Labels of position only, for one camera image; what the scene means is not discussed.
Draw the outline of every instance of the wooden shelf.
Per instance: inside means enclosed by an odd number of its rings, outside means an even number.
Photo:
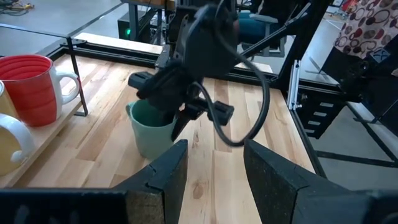
[[[34,150],[27,160],[16,170],[0,177],[0,187],[12,187],[24,172],[32,165],[43,150],[50,144],[52,139],[61,131],[66,125],[67,121],[75,114],[77,109],[81,106],[80,98],[75,98],[70,103],[62,107],[62,114],[56,122],[40,128],[29,128],[33,135],[36,150]]]

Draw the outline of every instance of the yellow mug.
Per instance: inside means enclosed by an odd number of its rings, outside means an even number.
[[[17,118],[15,107],[0,81],[0,175],[18,168],[35,149],[29,129]]]

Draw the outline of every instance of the patterned fabric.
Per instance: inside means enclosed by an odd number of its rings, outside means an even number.
[[[341,52],[365,58],[398,34],[398,0],[361,0],[335,42]]]

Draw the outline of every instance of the black cable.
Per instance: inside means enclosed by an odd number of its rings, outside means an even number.
[[[217,7],[215,19],[217,19],[218,12],[220,11],[220,8],[222,7],[223,3],[224,3],[224,0],[221,0],[220,4]],[[259,117],[257,118],[256,122],[254,123],[252,129],[247,133],[247,135],[245,137],[243,137],[243,139],[238,142],[233,142],[223,132],[220,122],[218,121],[218,117],[215,112],[214,104],[213,104],[211,97],[210,97],[209,93],[207,92],[206,88],[201,83],[198,83],[198,82],[193,83],[193,85],[195,85],[196,87],[198,87],[200,89],[200,91],[203,93],[203,96],[205,96],[205,100],[209,107],[209,113],[210,113],[211,117],[213,118],[213,124],[214,124],[214,127],[216,129],[218,136],[221,138],[221,140],[225,144],[232,146],[232,147],[239,147],[239,146],[244,145],[244,141],[246,139],[253,139],[254,137],[256,137],[257,133],[262,128],[262,125],[266,121],[268,110],[269,110],[269,104],[270,104],[270,100],[271,100],[269,85],[267,83],[267,79],[265,78],[265,76],[263,74],[261,74],[260,70],[256,66],[254,66],[251,62],[249,62],[246,57],[243,57],[242,55],[238,54],[231,46],[228,45],[228,43],[224,40],[224,37],[221,35],[220,29],[218,29],[218,27],[215,28],[215,37],[218,39],[220,44],[229,53],[233,54],[237,59],[239,59],[243,64],[245,64],[245,66],[247,66],[248,68],[253,70],[254,73],[256,74],[256,76],[261,81],[262,105],[261,105]]]

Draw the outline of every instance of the wooden table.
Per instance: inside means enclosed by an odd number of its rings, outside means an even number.
[[[160,52],[158,46],[81,34],[78,39],[130,49]],[[149,68],[77,57],[90,114],[74,116],[16,187],[112,187],[135,174],[148,160],[138,153],[124,106],[137,100],[127,85],[132,72]],[[71,68],[65,55],[57,67]],[[270,72],[268,65],[259,65]],[[68,91],[72,84],[62,83]],[[235,107],[228,137],[241,139],[254,124],[262,100],[257,86],[206,79],[213,100]],[[188,178],[180,223],[261,223],[243,163],[243,148],[223,144],[206,115],[191,121],[179,139],[188,139]],[[279,90],[255,138],[278,154],[313,172],[303,142]]]

